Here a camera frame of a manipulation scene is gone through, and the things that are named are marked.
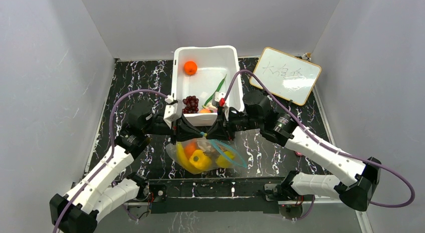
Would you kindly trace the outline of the small orange pumpkin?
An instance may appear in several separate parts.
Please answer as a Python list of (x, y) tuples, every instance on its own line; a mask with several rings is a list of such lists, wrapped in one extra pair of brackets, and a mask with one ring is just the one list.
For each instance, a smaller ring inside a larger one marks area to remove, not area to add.
[(192, 140), (190, 141), (185, 147), (184, 147), (184, 154), (186, 156), (187, 159), (190, 159), (193, 155), (193, 153), (199, 150), (197, 141)]

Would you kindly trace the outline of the white mushroom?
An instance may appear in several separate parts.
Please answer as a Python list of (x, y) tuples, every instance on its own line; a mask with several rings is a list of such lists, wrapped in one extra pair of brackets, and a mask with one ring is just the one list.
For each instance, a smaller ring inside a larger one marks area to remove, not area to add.
[(197, 142), (197, 146), (202, 151), (212, 151), (213, 146), (211, 145), (210, 141), (207, 139), (199, 139)]

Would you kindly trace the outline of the brown longan cluster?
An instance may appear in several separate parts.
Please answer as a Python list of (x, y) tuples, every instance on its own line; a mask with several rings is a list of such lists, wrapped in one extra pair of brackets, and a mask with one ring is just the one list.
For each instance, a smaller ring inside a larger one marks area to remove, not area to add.
[(206, 150), (203, 152), (205, 156), (209, 157), (211, 160), (216, 160), (221, 154), (215, 150)]

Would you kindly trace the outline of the clear zip top bag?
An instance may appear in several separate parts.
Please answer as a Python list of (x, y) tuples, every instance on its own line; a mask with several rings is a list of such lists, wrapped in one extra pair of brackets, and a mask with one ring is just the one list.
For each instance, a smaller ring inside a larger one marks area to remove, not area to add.
[(215, 139), (201, 138), (170, 143), (165, 148), (171, 159), (192, 174), (218, 168), (246, 168), (247, 162), (230, 145)]

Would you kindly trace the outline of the yellow green starfruit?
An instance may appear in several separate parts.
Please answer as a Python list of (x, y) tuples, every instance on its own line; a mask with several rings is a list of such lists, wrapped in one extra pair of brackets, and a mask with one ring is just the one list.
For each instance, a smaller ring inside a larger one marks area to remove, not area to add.
[(233, 160), (235, 155), (230, 151), (224, 151), (224, 154), (221, 154), (216, 159), (216, 165), (219, 168), (231, 168), (233, 166)]

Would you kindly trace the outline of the yellow bell pepper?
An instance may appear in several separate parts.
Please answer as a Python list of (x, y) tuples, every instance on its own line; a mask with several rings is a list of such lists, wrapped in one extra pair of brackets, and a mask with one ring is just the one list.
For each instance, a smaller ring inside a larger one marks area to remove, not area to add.
[(207, 171), (211, 168), (212, 161), (210, 157), (204, 154), (200, 149), (195, 150), (189, 158), (189, 162), (198, 170)]

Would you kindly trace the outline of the yellow banana bunch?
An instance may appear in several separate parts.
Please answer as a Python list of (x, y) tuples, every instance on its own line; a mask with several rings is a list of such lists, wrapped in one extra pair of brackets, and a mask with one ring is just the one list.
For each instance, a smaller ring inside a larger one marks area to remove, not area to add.
[(180, 142), (176, 143), (176, 157), (177, 162), (180, 166), (182, 166), (186, 171), (190, 172), (191, 174), (200, 174), (202, 173), (201, 170), (195, 168), (187, 159), (183, 145)]

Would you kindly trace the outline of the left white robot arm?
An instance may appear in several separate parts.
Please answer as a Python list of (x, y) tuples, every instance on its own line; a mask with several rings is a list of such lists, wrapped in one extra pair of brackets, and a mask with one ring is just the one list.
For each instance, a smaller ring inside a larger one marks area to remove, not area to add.
[(49, 204), (54, 232), (94, 232), (98, 222), (123, 203), (151, 199), (149, 183), (135, 173), (113, 185), (118, 174), (137, 159), (150, 143), (150, 135), (168, 135), (172, 141), (200, 138), (201, 122), (182, 108), (167, 104), (163, 114), (154, 114), (148, 103), (128, 111), (121, 130), (112, 139), (104, 158), (64, 195), (55, 194)]

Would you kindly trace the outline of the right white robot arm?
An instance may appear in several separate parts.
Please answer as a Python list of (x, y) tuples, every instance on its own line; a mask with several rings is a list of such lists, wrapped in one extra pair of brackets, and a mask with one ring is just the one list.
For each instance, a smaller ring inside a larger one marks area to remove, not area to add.
[(346, 206), (366, 211), (379, 183), (379, 160), (373, 164), (343, 157), (329, 150), (330, 144), (300, 127), (292, 117), (275, 111), (269, 99), (261, 92), (249, 92), (243, 97), (245, 112), (227, 106), (218, 107), (216, 121), (207, 131), (207, 139), (233, 140), (237, 131), (258, 129), (272, 143), (297, 151), (318, 163), (330, 175), (312, 175), (290, 171), (284, 181), (274, 187), (265, 187), (269, 201), (295, 200), (302, 195), (327, 196), (340, 199)]

